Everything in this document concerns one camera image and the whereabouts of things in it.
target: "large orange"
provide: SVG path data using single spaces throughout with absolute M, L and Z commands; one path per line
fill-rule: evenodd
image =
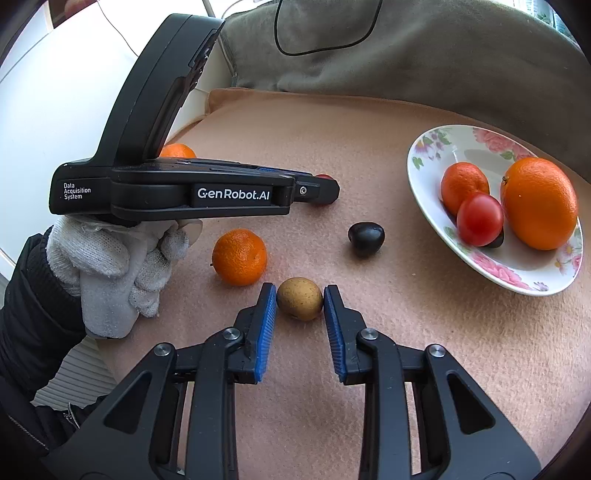
M 195 152 L 187 145 L 182 143 L 171 143 L 163 147 L 160 152 L 160 157 L 197 158 L 197 155 L 195 155 Z
M 447 168 L 441 180 L 441 199 L 449 213 L 457 215 L 460 205 L 474 192 L 490 193 L 488 180 L 481 169 L 465 161 Z
M 261 278 L 267 267 L 267 249 L 250 230 L 237 228 L 217 240 L 212 264 L 222 280 L 230 285 L 250 285 Z
M 538 250 L 560 247 L 577 225 L 573 185 L 543 158 L 523 158 L 509 167 L 501 183 L 501 203 L 517 237 Z

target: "small brown potato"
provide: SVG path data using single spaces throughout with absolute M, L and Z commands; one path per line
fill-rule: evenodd
M 277 306 L 283 313 L 308 322 L 322 310 L 322 292 L 307 278 L 289 278 L 277 290 Z

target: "gloved hand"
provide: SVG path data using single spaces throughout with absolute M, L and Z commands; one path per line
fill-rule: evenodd
M 126 228 L 82 216 L 59 217 L 47 261 L 64 288 L 82 301 L 87 332 L 122 338 L 139 314 L 158 313 L 173 264 L 202 230 L 201 220 L 143 222 Z

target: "tomato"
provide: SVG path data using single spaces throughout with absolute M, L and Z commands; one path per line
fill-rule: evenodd
M 476 192 L 462 202 L 457 213 L 457 233 L 475 247 L 490 244 L 503 230 L 503 208 L 490 195 Z

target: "silver screw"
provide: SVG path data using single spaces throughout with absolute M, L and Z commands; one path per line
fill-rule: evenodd
M 443 355 L 446 354 L 445 349 L 441 345 L 438 345 L 436 343 L 434 343 L 433 345 L 429 345 L 427 351 L 431 355 L 436 356 L 437 358 L 441 358 Z
M 234 327 L 227 328 L 223 331 L 223 337 L 226 340 L 236 340 L 237 338 L 240 338 L 240 335 L 240 330 Z
M 361 330 L 361 337 L 366 340 L 375 340 L 378 337 L 378 331 L 373 328 L 364 328 Z
M 158 356 L 167 356 L 173 351 L 172 347 L 170 343 L 159 343 L 154 347 L 154 353 Z

